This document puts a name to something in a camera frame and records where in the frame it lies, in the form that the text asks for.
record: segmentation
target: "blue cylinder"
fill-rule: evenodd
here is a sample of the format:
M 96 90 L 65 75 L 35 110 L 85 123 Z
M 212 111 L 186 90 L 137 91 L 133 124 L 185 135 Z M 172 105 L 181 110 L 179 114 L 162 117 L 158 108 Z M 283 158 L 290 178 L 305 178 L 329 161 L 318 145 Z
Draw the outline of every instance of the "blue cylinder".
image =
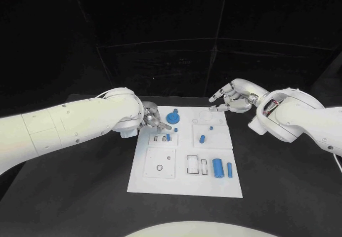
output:
M 205 143 L 205 135 L 201 136 L 199 143 Z
M 223 160 L 221 159 L 214 159 L 212 160 L 212 166 L 214 166 L 214 175 L 215 178 L 224 178 L 225 173 L 224 173 L 224 166 L 223 166 Z
M 228 178 L 233 178 L 233 169 L 231 169 L 231 163 L 228 163 Z
M 166 121 L 169 124 L 176 124 L 179 119 L 178 109 L 175 109 L 173 112 L 168 114 Z

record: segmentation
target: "robotic hand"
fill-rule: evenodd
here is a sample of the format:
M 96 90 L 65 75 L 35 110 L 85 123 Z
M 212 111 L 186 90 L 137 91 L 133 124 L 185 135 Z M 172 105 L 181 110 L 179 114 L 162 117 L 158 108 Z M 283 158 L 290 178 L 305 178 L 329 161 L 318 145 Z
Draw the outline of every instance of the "robotic hand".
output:
M 342 156 L 342 107 L 325 108 L 299 89 L 272 93 L 244 79 L 236 79 L 214 94 L 210 102 L 224 96 L 225 104 L 210 111 L 244 113 L 254 105 L 257 115 L 249 127 L 264 135 L 270 132 L 282 141 L 293 142 L 306 133 L 319 147 Z
M 127 88 L 109 90 L 96 98 L 0 118 L 0 174 L 29 159 L 111 130 L 122 138 L 137 135 L 145 126 L 172 129 L 160 122 L 158 105 L 142 102 Z

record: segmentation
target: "dark wall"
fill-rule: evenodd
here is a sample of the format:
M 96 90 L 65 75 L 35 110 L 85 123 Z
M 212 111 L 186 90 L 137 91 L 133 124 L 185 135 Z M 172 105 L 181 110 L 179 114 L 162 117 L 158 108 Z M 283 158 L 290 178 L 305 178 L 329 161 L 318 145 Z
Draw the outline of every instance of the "dark wall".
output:
M 341 50 L 338 0 L 81 0 L 116 86 L 211 96 L 234 79 L 309 90 Z
M 75 0 L 0 1 L 0 117 L 111 89 Z

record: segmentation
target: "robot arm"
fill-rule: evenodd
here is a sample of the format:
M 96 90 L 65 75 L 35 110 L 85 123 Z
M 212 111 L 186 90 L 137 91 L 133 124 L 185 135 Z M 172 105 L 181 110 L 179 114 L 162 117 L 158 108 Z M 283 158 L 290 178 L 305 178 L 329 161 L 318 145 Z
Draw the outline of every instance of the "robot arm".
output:
M 244 79 L 236 79 L 211 97 L 224 96 L 225 104 L 210 111 L 244 113 L 257 107 L 249 127 L 263 135 L 270 132 L 282 141 L 293 142 L 306 133 L 319 147 L 342 156 L 342 107 L 328 108 L 299 89 L 272 93 Z
M 91 140 L 111 130 L 120 132 L 123 138 L 132 137 L 146 125 L 172 128 L 160 122 L 158 105 L 142 102 L 127 88 L 110 90 L 104 98 L 2 118 L 0 174 L 23 161 Z

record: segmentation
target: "white board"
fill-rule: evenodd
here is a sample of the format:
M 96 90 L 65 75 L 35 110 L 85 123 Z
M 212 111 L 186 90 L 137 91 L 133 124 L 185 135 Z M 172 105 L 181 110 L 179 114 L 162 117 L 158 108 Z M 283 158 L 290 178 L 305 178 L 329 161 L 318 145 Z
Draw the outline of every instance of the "white board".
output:
M 166 124 L 166 115 L 173 109 L 178 109 L 181 121 L 171 124 L 172 131 L 163 130 L 158 134 L 156 128 L 145 127 L 140 130 L 127 191 L 241 198 L 224 112 L 211 113 L 204 107 L 159 106 L 162 122 Z M 163 141 L 168 133 L 171 141 Z M 205 135 L 204 143 L 199 143 L 201 135 Z M 223 160 L 224 178 L 214 176 L 215 158 Z M 228 162 L 233 166 L 233 178 L 228 178 Z

